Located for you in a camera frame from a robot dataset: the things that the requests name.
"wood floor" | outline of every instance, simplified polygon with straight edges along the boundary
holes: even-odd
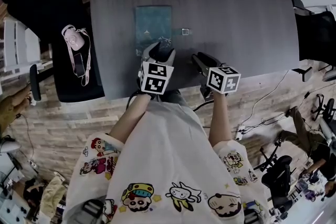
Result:
[[[304,61],[301,65],[302,67],[313,65],[314,70],[318,70],[323,63]],[[307,123],[313,129],[317,129],[318,123],[311,121],[310,114],[316,94],[324,94],[326,99],[335,96],[335,85],[331,85],[333,82],[322,82],[323,72],[315,71],[313,77],[306,83],[301,81],[301,75],[293,71],[287,74],[284,71],[241,79],[238,91],[227,97],[232,131],[237,130],[238,125],[251,115],[253,105],[271,92],[285,75],[278,89],[255,106],[254,115],[245,122],[245,125],[259,124],[263,120],[287,111],[292,106],[300,105],[307,91],[327,86],[311,93],[300,106],[300,112],[306,118]],[[33,156],[32,160],[38,165],[41,177],[51,179],[52,172],[57,170],[70,179],[87,137],[96,131],[108,132],[125,111],[127,99],[106,101],[101,98],[80,103],[60,103],[52,78],[45,81],[44,86],[41,86],[41,91],[42,101],[36,106],[29,107],[23,113],[25,117],[17,119],[5,134],[13,136],[22,145],[21,150],[26,156],[21,152],[15,155],[23,165],[23,172],[27,178],[36,174],[27,161],[27,158]],[[181,93],[192,107],[203,102],[198,87],[182,89]],[[199,109],[197,115],[204,126],[209,126],[212,104]],[[241,143],[246,146],[253,166],[263,161],[259,151],[261,146],[267,152],[272,151],[273,140],[281,129],[294,131],[292,119],[284,118],[269,126],[263,125],[243,137]],[[34,154],[27,132],[34,147]],[[307,162],[305,154],[288,142],[283,143],[278,156],[285,154],[293,157],[292,169],[298,167],[299,171]]]

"white cable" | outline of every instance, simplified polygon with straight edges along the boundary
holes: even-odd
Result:
[[[289,72],[289,70],[286,72],[286,74],[285,74],[284,77],[280,80],[280,82],[278,83],[278,85],[275,87],[274,90],[272,90],[270,93],[268,93],[267,95],[265,95],[264,97],[262,97],[261,99],[259,99],[259,100],[253,105],[251,116],[248,117],[246,120],[244,120],[240,125],[243,125],[245,122],[247,122],[249,119],[252,118],[253,113],[254,113],[254,108],[256,107],[257,103],[259,103],[261,100],[265,99],[266,97],[268,97],[269,95],[271,95],[273,92],[275,92],[275,90],[279,87],[280,83],[282,83],[282,81],[285,79],[285,76],[287,75],[288,72]]]

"wooden table surface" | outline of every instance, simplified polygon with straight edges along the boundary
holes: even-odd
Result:
[[[93,37],[106,98],[137,89],[140,58],[135,55],[135,8],[172,6],[175,70],[170,89],[199,84],[191,63],[202,51],[235,67],[242,77],[297,68],[299,45],[291,0],[91,0]]]

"white t-shirt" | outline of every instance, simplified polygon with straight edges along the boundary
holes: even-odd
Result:
[[[244,223],[246,209],[268,223],[264,191],[244,146],[212,148],[191,109],[150,102],[125,145],[103,133],[88,138],[63,220],[72,223],[85,201],[103,197],[104,224]]]

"pants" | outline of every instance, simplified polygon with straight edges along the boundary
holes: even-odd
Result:
[[[296,133],[282,131],[282,141],[291,142],[310,156],[319,144],[323,142],[324,138],[320,134],[314,134],[306,130],[305,123],[297,107],[292,108],[289,115],[293,118]]]
[[[58,176],[55,176],[43,192],[40,213],[42,212],[42,215],[52,219],[56,213],[57,205],[59,201],[61,201],[65,191],[66,188],[62,185],[61,179]]]
[[[179,104],[180,106],[188,106],[182,97],[179,90],[166,91],[163,95],[159,96],[162,102]]]

